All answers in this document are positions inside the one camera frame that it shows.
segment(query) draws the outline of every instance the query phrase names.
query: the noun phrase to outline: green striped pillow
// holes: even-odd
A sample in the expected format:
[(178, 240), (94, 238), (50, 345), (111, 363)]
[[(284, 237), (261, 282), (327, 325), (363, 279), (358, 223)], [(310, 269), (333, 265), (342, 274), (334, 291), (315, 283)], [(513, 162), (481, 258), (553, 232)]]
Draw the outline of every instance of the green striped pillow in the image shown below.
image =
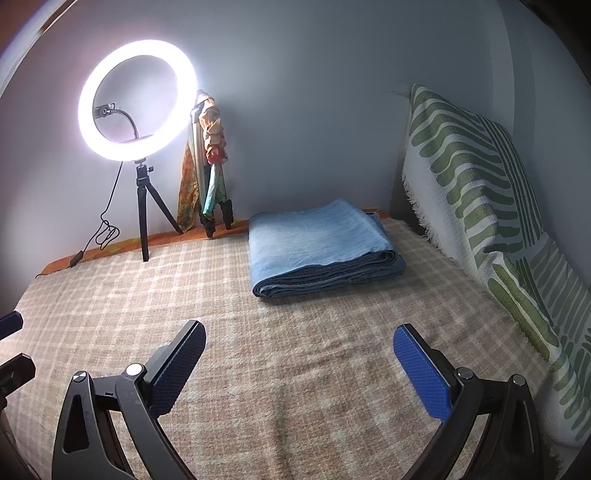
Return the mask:
[(507, 131), (420, 85), (411, 110), (402, 175), (419, 220), (551, 363), (542, 423), (580, 446), (591, 430), (591, 294), (544, 231)]

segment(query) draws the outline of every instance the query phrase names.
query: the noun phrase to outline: checkered bedspread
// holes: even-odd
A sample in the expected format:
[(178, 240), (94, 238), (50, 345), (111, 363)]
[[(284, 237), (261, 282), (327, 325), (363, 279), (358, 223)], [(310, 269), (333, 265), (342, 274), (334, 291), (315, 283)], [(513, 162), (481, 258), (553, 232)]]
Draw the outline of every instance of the checkered bedspread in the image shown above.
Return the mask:
[[(17, 307), (23, 330), (0, 343), (0, 361), (26, 352), (37, 366), (8, 397), (21, 453), (49, 479), (71, 375), (145, 362), (192, 318), (205, 325), (207, 346), (160, 423), (200, 479), (401, 478), (438, 426), (392, 353), (403, 322), (455, 366), (495, 380), (520, 372), (535, 393), (547, 366), (508, 314), (405, 224), (384, 226), (408, 264), (403, 275), (292, 299), (253, 296), (246, 235), (153, 248), (147, 264), (135, 251), (36, 279)], [(148, 478), (113, 416), (136, 476)]]

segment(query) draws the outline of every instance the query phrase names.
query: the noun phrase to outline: led ring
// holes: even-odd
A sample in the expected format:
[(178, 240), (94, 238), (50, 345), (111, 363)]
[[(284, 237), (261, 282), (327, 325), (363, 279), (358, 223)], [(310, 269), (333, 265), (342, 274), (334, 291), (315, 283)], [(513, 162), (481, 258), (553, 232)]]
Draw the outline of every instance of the led ring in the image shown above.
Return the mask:
[[(152, 136), (126, 143), (105, 138), (96, 128), (92, 114), (95, 94), (100, 83), (119, 63), (140, 55), (164, 60), (177, 77), (177, 101), (162, 127)], [(100, 62), (88, 77), (78, 104), (80, 132), (88, 146), (110, 160), (132, 161), (157, 152), (187, 127), (197, 95), (197, 78), (191, 61), (177, 47), (160, 40), (140, 40), (124, 45)]]

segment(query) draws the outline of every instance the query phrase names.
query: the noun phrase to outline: folded blanket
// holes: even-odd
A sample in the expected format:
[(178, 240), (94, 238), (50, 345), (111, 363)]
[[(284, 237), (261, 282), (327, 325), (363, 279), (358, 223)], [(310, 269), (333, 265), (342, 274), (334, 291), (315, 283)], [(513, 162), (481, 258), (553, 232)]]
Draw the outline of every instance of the folded blanket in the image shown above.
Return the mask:
[(402, 273), (379, 221), (346, 200), (303, 212), (259, 213), (249, 224), (252, 292), (284, 297)]

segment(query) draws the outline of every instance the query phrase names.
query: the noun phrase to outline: white wall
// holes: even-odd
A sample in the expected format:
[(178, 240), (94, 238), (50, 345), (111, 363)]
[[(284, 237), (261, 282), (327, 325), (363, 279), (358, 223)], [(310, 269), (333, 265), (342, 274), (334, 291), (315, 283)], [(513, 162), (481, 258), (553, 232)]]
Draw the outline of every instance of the white wall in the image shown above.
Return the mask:
[(513, 138), (544, 226), (591, 283), (591, 86), (554, 32), (523, 4), (499, 0), (515, 79)]
[[(100, 59), (142, 38), (179, 46), (218, 101), (239, 219), (339, 196), (388, 210), (408, 115), (408, 100), (394, 92), (414, 82), (492, 111), (485, 19), (472, 0), (78, 2), (0, 98), (1, 310), (98, 227), (118, 165), (84, 144), (78, 95)], [(129, 110), (145, 134), (165, 115), (172, 84), (166, 68), (136, 66), (143, 74), (123, 65), (100, 94)], [(105, 125), (109, 135), (112, 127)], [(173, 212), (184, 142), (179, 136), (150, 158), (152, 182)], [(138, 236), (135, 195), (126, 164), (107, 215), (121, 238)], [(170, 229), (153, 203), (148, 210), (150, 233)]]

